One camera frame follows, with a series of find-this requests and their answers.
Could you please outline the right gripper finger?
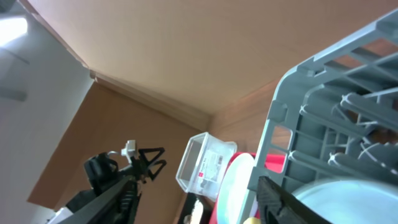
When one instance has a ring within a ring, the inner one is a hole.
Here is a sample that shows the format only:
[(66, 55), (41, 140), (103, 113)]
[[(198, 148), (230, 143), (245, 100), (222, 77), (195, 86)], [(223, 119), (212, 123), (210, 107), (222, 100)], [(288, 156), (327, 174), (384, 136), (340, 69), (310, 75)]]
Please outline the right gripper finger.
[(256, 193), (261, 224), (330, 224), (266, 176)]

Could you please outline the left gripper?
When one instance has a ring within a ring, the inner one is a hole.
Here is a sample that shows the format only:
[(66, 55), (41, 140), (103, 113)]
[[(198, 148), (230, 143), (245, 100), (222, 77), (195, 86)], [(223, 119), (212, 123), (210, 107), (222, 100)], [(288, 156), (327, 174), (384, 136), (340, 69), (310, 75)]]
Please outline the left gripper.
[(146, 178), (148, 176), (151, 180), (155, 180), (161, 170), (167, 165), (166, 160), (159, 160), (164, 152), (165, 149), (163, 147), (139, 149), (138, 158), (129, 158), (131, 165), (129, 173), (143, 184), (147, 183)]

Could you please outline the yellow plastic cup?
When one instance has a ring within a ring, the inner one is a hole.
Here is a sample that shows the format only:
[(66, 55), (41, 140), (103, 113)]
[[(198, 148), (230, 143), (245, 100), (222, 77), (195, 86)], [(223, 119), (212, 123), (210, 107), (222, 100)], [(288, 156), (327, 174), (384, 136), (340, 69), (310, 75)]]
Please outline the yellow plastic cup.
[(261, 220), (256, 217), (247, 218), (243, 224), (261, 224)]

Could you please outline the clear plastic waste bin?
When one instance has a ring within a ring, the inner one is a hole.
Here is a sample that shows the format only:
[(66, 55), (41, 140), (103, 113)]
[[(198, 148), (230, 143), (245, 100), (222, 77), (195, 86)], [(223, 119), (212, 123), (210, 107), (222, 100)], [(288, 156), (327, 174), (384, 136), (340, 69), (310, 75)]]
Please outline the clear plastic waste bin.
[(237, 148), (235, 142), (224, 142), (208, 132), (191, 137), (175, 176), (181, 189), (214, 202)]

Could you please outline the light blue round plate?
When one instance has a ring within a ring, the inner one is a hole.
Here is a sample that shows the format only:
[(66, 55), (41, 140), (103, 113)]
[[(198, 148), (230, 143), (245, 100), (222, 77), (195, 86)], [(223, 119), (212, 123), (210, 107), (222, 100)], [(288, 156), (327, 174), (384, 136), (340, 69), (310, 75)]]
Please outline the light blue round plate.
[(235, 157), (221, 183), (216, 205), (217, 224), (238, 224), (254, 158), (249, 153)]

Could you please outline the small light blue bowl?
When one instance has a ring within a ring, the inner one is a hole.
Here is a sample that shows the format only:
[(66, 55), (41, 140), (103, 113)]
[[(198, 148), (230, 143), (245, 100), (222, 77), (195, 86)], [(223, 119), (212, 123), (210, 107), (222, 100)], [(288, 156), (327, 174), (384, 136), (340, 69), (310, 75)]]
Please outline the small light blue bowl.
[(324, 181), (293, 195), (331, 223), (397, 224), (397, 187), (370, 180)]

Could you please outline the black plastic waste tray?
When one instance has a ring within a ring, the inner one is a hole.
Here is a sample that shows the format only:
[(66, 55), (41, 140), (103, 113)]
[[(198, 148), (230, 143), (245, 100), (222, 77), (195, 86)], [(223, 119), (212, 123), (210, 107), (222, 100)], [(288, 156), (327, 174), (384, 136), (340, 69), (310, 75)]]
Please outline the black plastic waste tray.
[(215, 203), (205, 196), (188, 193), (182, 201), (182, 209), (177, 212), (175, 223), (183, 224), (183, 218), (192, 211), (193, 204), (196, 200), (199, 200), (203, 204), (203, 215), (200, 224), (208, 224), (210, 222)]

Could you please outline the leftover rice and food scraps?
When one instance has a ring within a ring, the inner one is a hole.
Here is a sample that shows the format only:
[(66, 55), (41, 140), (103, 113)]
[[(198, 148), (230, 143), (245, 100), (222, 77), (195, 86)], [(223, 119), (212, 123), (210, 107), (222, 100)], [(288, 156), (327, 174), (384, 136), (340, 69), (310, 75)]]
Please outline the leftover rice and food scraps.
[(199, 224), (203, 215), (203, 204), (196, 200), (192, 211), (183, 218), (183, 224)]

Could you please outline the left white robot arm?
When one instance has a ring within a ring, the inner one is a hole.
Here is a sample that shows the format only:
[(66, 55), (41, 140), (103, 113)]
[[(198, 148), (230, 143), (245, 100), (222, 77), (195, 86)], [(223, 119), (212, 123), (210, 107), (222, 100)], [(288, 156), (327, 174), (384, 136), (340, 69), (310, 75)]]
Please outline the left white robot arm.
[(48, 223), (134, 223), (142, 197), (141, 185), (159, 175), (167, 165), (161, 159), (162, 147), (152, 149), (123, 149), (129, 165), (120, 169), (111, 158), (111, 152), (103, 152), (89, 158), (84, 168), (91, 188), (78, 192), (56, 212)]

